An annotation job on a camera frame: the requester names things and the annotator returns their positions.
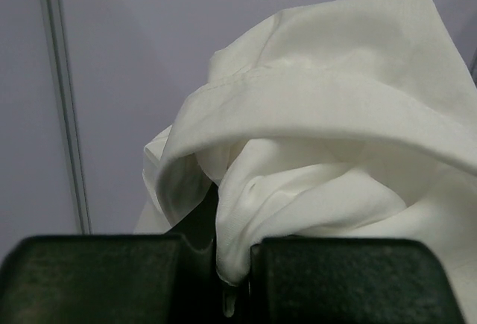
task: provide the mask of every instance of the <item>black object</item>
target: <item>black object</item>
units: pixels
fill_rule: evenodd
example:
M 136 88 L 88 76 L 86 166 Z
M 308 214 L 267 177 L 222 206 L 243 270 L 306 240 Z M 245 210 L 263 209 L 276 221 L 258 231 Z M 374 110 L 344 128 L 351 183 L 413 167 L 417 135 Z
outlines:
M 0 323 L 464 322 L 422 244 L 299 237 L 252 248 L 227 320 L 215 274 L 217 201 L 214 186 L 165 235 L 23 241 L 0 269 Z
M 447 277 L 421 243 L 269 238 L 252 248 L 254 323 L 463 323 Z

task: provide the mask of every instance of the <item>white wall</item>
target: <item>white wall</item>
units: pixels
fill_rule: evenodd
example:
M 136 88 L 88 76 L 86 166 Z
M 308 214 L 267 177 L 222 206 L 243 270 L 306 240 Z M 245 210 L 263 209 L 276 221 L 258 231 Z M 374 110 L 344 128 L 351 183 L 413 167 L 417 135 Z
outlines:
M 212 53 L 285 7 L 330 0 L 63 0 L 92 227 L 129 232 L 142 147 L 202 86 Z M 464 59 L 477 0 L 435 0 Z
M 0 261 L 36 234 L 77 233 L 40 0 L 0 0 Z

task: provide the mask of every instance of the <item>towel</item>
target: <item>towel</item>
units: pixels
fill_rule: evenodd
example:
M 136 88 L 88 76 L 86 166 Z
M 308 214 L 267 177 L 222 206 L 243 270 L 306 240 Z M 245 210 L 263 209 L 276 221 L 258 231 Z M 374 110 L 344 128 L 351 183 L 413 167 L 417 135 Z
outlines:
M 410 238 L 441 260 L 469 323 L 476 176 L 477 91 L 432 0 L 280 11 L 213 55 L 207 84 L 145 147 L 165 226 L 218 185 L 230 285 L 264 237 Z

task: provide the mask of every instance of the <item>folded fabric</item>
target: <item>folded fabric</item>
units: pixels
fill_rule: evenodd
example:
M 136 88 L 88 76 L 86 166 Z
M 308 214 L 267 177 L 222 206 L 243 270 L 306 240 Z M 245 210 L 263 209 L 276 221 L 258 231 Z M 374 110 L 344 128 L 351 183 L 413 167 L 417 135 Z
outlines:
M 283 10 L 216 52 L 209 81 L 145 148 L 174 225 L 219 185 L 217 268 L 290 234 L 412 238 L 477 323 L 477 91 L 432 0 Z

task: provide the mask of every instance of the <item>dark textured surface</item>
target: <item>dark textured surface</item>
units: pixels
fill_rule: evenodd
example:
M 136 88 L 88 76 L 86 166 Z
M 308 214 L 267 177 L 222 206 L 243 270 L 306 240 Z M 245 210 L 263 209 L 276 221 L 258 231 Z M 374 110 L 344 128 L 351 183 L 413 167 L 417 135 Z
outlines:
M 6 260 L 0 323 L 166 323 L 180 238 L 53 237 Z
M 251 261 L 255 323 L 463 323 L 441 265 L 417 242 L 266 239 Z

